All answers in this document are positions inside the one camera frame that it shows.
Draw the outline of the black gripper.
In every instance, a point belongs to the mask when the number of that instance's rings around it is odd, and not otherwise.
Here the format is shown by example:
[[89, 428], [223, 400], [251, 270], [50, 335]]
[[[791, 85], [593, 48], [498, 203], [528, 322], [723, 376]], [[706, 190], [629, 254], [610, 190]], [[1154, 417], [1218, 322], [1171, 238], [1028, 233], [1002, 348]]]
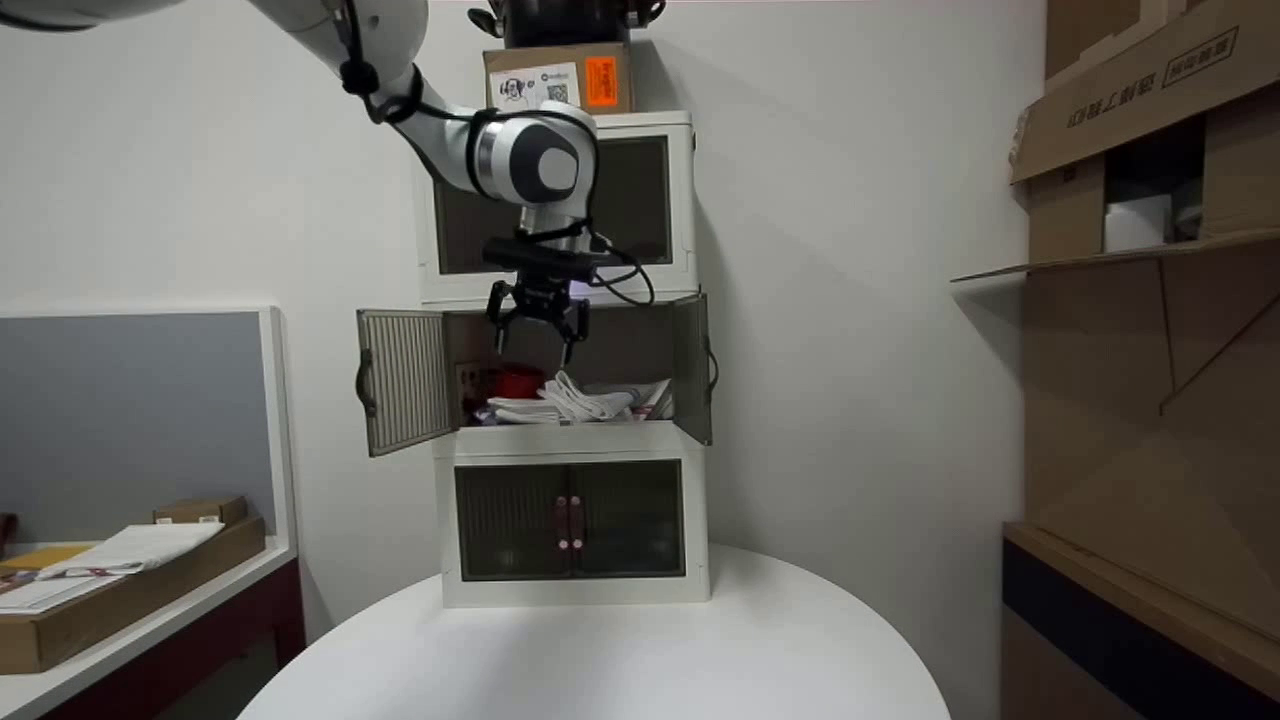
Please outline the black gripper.
[[587, 301], [583, 284], [571, 277], [517, 270], [514, 279], [498, 279], [488, 287], [486, 314], [498, 335], [506, 335], [514, 321], [543, 321], [563, 329], [559, 363], [571, 363], [577, 344], [587, 340]]

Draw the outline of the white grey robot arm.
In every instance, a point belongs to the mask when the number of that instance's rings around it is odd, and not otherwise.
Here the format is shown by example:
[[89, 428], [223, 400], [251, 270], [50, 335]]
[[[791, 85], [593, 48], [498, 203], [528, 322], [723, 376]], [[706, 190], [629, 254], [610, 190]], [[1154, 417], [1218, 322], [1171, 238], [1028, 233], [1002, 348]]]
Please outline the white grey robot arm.
[[563, 348], [587, 335], [598, 129], [568, 102], [525, 111], [448, 108], [416, 67], [428, 0], [251, 0], [279, 33], [329, 65], [374, 125], [393, 129], [433, 178], [520, 212], [486, 254], [509, 269], [488, 287], [488, 322], [543, 321]]

